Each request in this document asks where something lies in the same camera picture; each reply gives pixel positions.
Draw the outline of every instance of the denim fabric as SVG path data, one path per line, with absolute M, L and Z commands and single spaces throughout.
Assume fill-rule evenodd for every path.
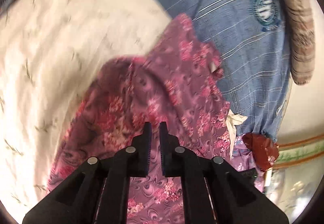
M 248 117 L 237 135 L 254 132 L 276 141 L 290 71 L 279 0 L 158 1 L 172 17 L 189 15 L 198 38 L 216 44 L 225 73 L 217 85 L 231 110 Z M 268 24 L 271 14 L 276 18 Z

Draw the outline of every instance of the black object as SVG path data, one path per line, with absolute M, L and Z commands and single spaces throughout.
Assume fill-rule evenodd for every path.
M 237 172 L 222 157 L 211 160 L 179 144 L 160 123 L 162 171 L 181 177 L 186 224 L 288 224 L 286 215 L 251 183 L 254 170 Z M 114 157 L 89 158 L 25 216 L 23 224 L 126 223 L 129 177 L 149 171 L 152 129 Z

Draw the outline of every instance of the gathered fabric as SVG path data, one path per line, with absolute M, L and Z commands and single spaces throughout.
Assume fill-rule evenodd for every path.
M 197 40 L 185 14 L 169 24 L 148 56 L 107 62 L 61 143 L 49 191 L 88 157 L 112 157 L 130 145 L 149 121 L 149 175 L 130 180 L 127 223 L 184 223 L 180 178 L 162 176 L 158 125 L 166 121 L 169 133 L 198 156 L 229 161 L 229 102 L 216 86 L 223 75 L 220 65 L 218 51 Z

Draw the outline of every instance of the floral garment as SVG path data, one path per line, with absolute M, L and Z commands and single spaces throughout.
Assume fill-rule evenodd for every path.
M 130 179 L 127 223 L 184 223 L 180 178 L 162 176 L 158 125 L 166 121 L 169 132 L 197 155 L 229 161 L 229 102 L 216 87 L 220 64 L 218 51 L 197 40 L 185 14 L 169 24 L 147 57 L 107 62 L 62 140 L 49 191 L 88 157 L 105 159 L 130 145 L 149 121 L 150 171 L 146 178 Z

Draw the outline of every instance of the silver screw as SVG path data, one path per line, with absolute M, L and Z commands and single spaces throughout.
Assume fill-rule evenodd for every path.
M 220 165 L 221 163 L 224 162 L 224 159 L 222 157 L 220 157 L 220 156 L 216 156 L 216 157 L 214 157 L 213 161 L 214 161 L 215 164 Z
M 136 151 L 136 148 L 133 146 L 129 146 L 126 148 L 126 152 L 128 152 L 129 154 L 132 154 Z
M 98 162 L 98 158 L 96 158 L 96 157 L 90 157 L 89 159 L 88 159 L 88 164 L 91 164 L 91 165 L 94 165 L 94 164 L 96 164 Z
M 184 153 L 184 148 L 182 146 L 178 146 L 174 149 L 177 153 L 182 154 Z

